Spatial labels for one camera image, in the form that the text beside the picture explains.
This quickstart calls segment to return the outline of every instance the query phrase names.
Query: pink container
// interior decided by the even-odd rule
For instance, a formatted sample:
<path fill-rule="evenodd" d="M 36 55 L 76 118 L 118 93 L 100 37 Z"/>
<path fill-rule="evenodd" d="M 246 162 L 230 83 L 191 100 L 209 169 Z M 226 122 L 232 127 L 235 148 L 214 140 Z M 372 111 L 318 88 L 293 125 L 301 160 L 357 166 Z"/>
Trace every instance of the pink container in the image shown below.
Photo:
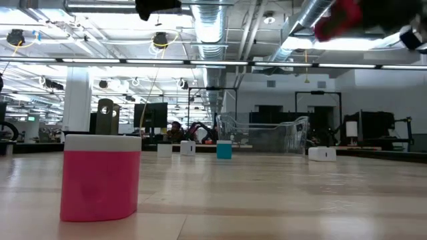
<path fill-rule="evenodd" d="M 62 221 L 105 221 L 137 209 L 141 138 L 67 135 Z"/>

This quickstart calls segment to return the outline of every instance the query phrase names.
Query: wooden floor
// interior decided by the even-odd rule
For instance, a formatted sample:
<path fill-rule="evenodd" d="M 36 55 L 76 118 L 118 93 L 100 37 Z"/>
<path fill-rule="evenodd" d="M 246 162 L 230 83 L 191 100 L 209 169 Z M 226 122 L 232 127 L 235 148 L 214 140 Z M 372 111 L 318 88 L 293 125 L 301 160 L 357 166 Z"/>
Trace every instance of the wooden floor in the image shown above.
<path fill-rule="evenodd" d="M 139 206 L 59 221 L 61 154 L 0 159 L 0 239 L 427 239 L 427 165 L 339 157 L 143 153 Z"/>

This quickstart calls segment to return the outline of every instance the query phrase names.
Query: shopping cart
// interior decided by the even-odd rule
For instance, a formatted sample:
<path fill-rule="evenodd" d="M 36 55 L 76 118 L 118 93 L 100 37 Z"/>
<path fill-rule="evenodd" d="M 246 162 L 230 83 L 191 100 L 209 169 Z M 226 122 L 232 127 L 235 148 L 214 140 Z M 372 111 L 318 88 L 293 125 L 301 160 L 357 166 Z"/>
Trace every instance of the shopping cart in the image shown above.
<path fill-rule="evenodd" d="M 305 151 L 308 117 L 279 124 L 238 123 L 232 116 L 218 115 L 218 137 L 238 147 L 259 153 L 299 153 Z"/>

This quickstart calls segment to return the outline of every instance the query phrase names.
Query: ceiling light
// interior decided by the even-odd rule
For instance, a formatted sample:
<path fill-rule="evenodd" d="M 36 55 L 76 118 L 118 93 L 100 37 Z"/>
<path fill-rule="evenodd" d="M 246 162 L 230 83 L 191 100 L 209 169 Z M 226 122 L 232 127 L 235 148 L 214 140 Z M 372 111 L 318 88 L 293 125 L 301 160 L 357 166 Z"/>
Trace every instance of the ceiling light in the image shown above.
<path fill-rule="evenodd" d="M 68 7 L 76 7 L 76 8 L 111 8 L 111 9 L 133 9 L 135 8 L 135 5 L 130 4 L 114 4 L 114 5 L 108 5 L 108 4 L 68 4 Z"/>
<path fill-rule="evenodd" d="M 180 60 L 127 60 L 128 63 L 146 63 L 146 64 L 183 64 Z"/>
<path fill-rule="evenodd" d="M 335 63 L 320 63 L 319 67 L 331 68 L 352 68 L 352 69 L 373 69 L 375 65 L 369 64 L 335 64 Z"/>
<path fill-rule="evenodd" d="M 264 23 L 268 25 L 274 23 L 276 19 L 273 17 L 273 15 L 274 15 L 273 11 L 266 11 L 263 16 L 265 17 Z"/>
<path fill-rule="evenodd" d="M 120 63 L 119 59 L 62 59 L 66 63 Z"/>
<path fill-rule="evenodd" d="M 266 17 L 264 19 L 264 23 L 268 24 L 268 25 L 274 23 L 275 21 L 276 21 L 276 19 L 274 17 Z"/>
<path fill-rule="evenodd" d="M 384 65 L 382 69 L 395 69 L 395 70 L 427 70 L 427 66 L 410 66 L 410 65 Z"/>
<path fill-rule="evenodd" d="M 259 62 L 255 63 L 255 66 L 262 67 L 311 67 L 311 63 L 271 63 L 271 62 Z"/>
<path fill-rule="evenodd" d="M 359 38 L 337 38 L 326 42 L 316 41 L 313 49 L 321 50 L 342 50 L 342 51 L 367 51 L 374 48 L 377 41 Z"/>
<path fill-rule="evenodd" d="M 190 61 L 191 64 L 199 65 L 247 65 L 245 61 Z"/>
<path fill-rule="evenodd" d="M 26 117 L 26 116 L 28 116 L 28 114 L 14 114 L 14 113 L 8 114 L 8 113 L 6 113 L 6 116 L 8 116 L 8 117 Z"/>
<path fill-rule="evenodd" d="M 31 57 L 0 57 L 0 61 L 56 62 L 56 59 L 51 59 L 51 58 L 31 58 Z"/>

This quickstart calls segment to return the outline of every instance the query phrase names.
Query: ductwork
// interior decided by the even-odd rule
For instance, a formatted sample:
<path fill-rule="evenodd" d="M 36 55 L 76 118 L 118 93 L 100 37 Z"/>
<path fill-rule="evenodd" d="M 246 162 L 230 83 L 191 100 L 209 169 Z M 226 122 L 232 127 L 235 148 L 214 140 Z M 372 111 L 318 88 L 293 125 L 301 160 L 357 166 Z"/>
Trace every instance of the ductwork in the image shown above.
<path fill-rule="evenodd" d="M 226 18 L 226 7 L 221 5 L 192 5 L 191 10 L 195 19 L 194 28 L 197 41 L 200 43 L 220 43 L 224 36 L 224 23 Z M 224 48 L 217 46 L 200 46 L 200 58 L 203 60 L 222 60 Z M 222 70 L 218 68 L 206 68 L 204 82 L 206 87 L 223 87 L 221 78 Z M 207 93 L 209 105 L 218 106 L 217 93 Z M 220 109 L 211 107 L 211 116 Z"/>
<path fill-rule="evenodd" d="M 269 61 L 286 61 L 292 51 L 295 50 L 284 47 L 289 35 L 297 28 L 298 24 L 305 28 L 313 27 L 334 1 L 335 0 L 306 0 L 298 15 L 286 19 L 282 28 L 282 46 L 276 50 Z"/>

